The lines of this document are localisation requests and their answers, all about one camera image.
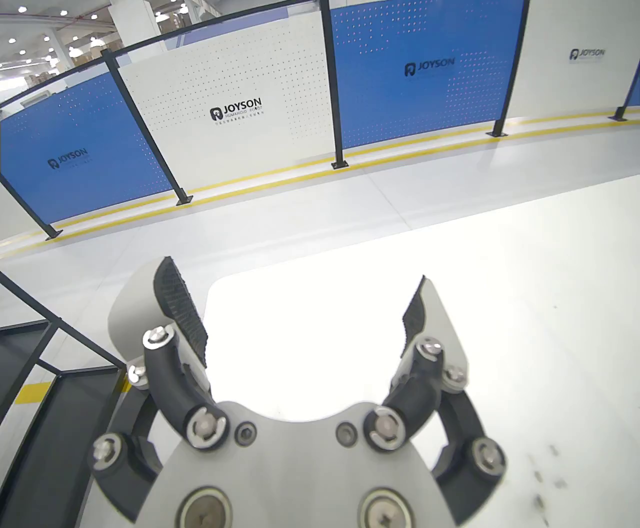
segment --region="black railing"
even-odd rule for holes
[[[0,328],[0,422],[34,366],[54,374],[0,489],[0,528],[43,522],[53,528],[74,526],[90,478],[86,454],[111,420],[124,386],[125,364],[2,272],[0,284],[45,318]],[[42,353],[57,331],[111,365],[64,371],[46,362]],[[43,511],[45,521],[38,518]]]
[[[117,51],[105,50],[103,51],[103,57],[89,61],[76,68],[63,72],[62,74],[56,77],[52,77],[51,79],[48,79],[41,84],[38,84],[32,88],[29,88],[24,92],[0,103],[0,108],[5,107],[12,102],[18,101],[21,98],[25,97],[26,95],[29,95],[30,93],[33,93],[37,90],[45,88],[47,85],[57,80],[63,79],[65,77],[81,72],[83,70],[87,70],[91,67],[98,66],[104,62],[108,68],[108,71],[113,77],[114,82],[117,85],[118,90],[120,91],[120,94],[122,95],[124,102],[126,103],[132,116],[134,117],[136,125],[140,129],[140,132],[144,137],[144,139],[147,141],[158,165],[162,169],[164,175],[166,176],[167,180],[171,184],[171,187],[173,188],[174,192],[178,196],[177,205],[189,203],[192,199],[192,196],[187,196],[184,189],[180,187],[179,183],[176,181],[175,177],[173,176],[173,173],[168,163],[165,161],[162,152],[157,146],[142,115],[140,114],[140,111],[136,107],[135,102],[133,101],[131,94],[129,93],[129,90],[126,87],[122,79],[122,76],[119,73],[119,65],[118,65],[117,58],[119,56],[127,54],[128,52],[141,49],[145,46],[155,44],[158,42],[164,42],[165,40],[169,40],[169,39],[178,37],[179,35],[190,33],[192,31],[198,31],[199,29],[206,28],[208,26],[221,24],[229,20],[238,19],[248,15],[253,15],[256,13],[266,12],[266,11],[274,10],[277,8],[292,6],[295,4],[307,3],[309,1],[310,0],[283,0],[280,2],[275,2],[275,3],[259,6],[256,8],[238,11],[235,13],[221,16],[221,17],[205,20],[203,22],[199,22],[198,24],[193,24],[191,26],[179,28],[169,33],[164,33],[162,35],[157,35],[152,38],[148,38],[146,40],[136,42],[135,44],[123,47]],[[337,71],[336,71],[336,62],[335,62],[335,49],[334,49],[334,42],[333,42],[332,15],[330,11],[329,0],[316,0],[316,1],[319,3],[322,24],[323,24],[324,48],[326,51],[327,78],[328,78],[331,111],[332,111],[333,139],[335,144],[335,161],[332,163],[332,166],[334,168],[342,168],[342,167],[347,167],[348,164],[344,159],[344,153],[343,153],[343,137],[342,137],[342,126],[341,126],[341,120],[340,120],[340,105],[339,105]],[[509,76],[509,83],[506,90],[506,95],[502,105],[502,110],[500,112],[500,117],[498,118],[497,121],[495,121],[493,130],[491,132],[488,132],[488,134],[493,137],[500,137],[505,135],[504,125],[508,115],[509,104],[511,102],[511,96],[512,96],[513,88],[515,85],[516,74],[518,71],[518,64],[520,62],[520,55],[522,52],[522,45],[524,41],[524,35],[525,35],[526,26],[527,26],[527,18],[529,13],[529,1],[530,0],[523,1],[522,14],[520,17],[520,25],[518,28],[518,37],[516,41],[515,53],[514,53],[514,58],[511,66],[511,73]],[[638,74],[636,72],[634,82],[635,82],[635,79],[637,79],[637,77],[638,77]],[[625,104],[616,110],[615,115],[612,116],[611,119],[616,121],[625,120],[623,118],[623,114],[626,110],[626,107],[628,105],[629,98],[631,96],[633,89],[634,89],[634,84],[632,83],[632,86],[630,87],[629,95],[627,96]],[[34,210],[32,210],[32,208],[30,208],[30,206],[15,192],[15,190],[11,187],[10,183],[6,180],[6,178],[2,177],[1,175],[0,175],[0,183],[7,188],[7,190],[14,197],[14,199],[16,199],[16,201],[23,207],[23,209],[36,221],[36,223],[40,226],[40,228],[46,232],[49,238],[54,238],[60,233],[60,231],[55,230],[54,227],[52,227],[50,224],[43,222],[38,217],[37,213]]]

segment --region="joyson logo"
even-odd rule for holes
[[[262,97],[254,97],[253,99],[225,104],[224,110],[219,106],[215,106],[209,110],[209,114],[211,115],[211,119],[216,122],[216,125],[262,115],[264,114]]]
[[[51,159],[47,160],[47,163],[53,170],[55,170],[55,169],[59,169],[60,167],[64,167],[65,163],[69,161],[75,161],[77,158],[83,158],[81,162],[87,163],[88,160],[85,158],[86,156],[89,156],[89,153],[87,152],[86,148],[79,148],[77,150],[73,150],[72,152],[67,152],[66,154],[62,154],[57,158],[52,157]],[[68,164],[67,166],[76,166],[76,165],[78,165],[77,162]]]
[[[456,63],[455,57],[448,59],[435,59],[430,61],[423,61],[416,65],[415,62],[408,62],[404,65],[404,76],[413,77],[416,72],[425,72],[427,70],[434,70],[436,68],[444,68],[447,66],[453,66]]]

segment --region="dot pattern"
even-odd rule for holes
[[[255,171],[260,157],[265,161],[258,170],[265,170],[264,164],[286,166],[329,152],[333,127],[320,13],[221,33],[120,69],[165,159],[186,179],[183,185],[210,183],[195,172],[220,168],[238,145],[250,145],[252,154],[229,162],[226,179]],[[257,111],[211,118],[212,108],[224,111],[254,98],[262,101]],[[195,142],[211,148],[194,149]]]
[[[109,73],[9,116],[0,141],[2,174],[46,223],[171,189]]]
[[[521,12],[522,0],[388,0],[332,10],[345,148],[498,119]],[[453,64],[420,69],[440,59]]]

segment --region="ceiling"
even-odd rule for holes
[[[0,0],[0,63],[3,65],[0,78],[23,74],[31,66],[26,64],[28,59],[34,64],[42,62],[47,55],[56,56],[55,52],[49,52],[51,43],[44,40],[47,29],[58,32],[67,47],[74,36],[80,39],[113,32],[108,5],[105,0]],[[25,6],[27,11],[20,13],[20,6]],[[62,10],[68,14],[61,16]],[[98,18],[92,20],[93,14]],[[16,42],[10,44],[10,38]]]

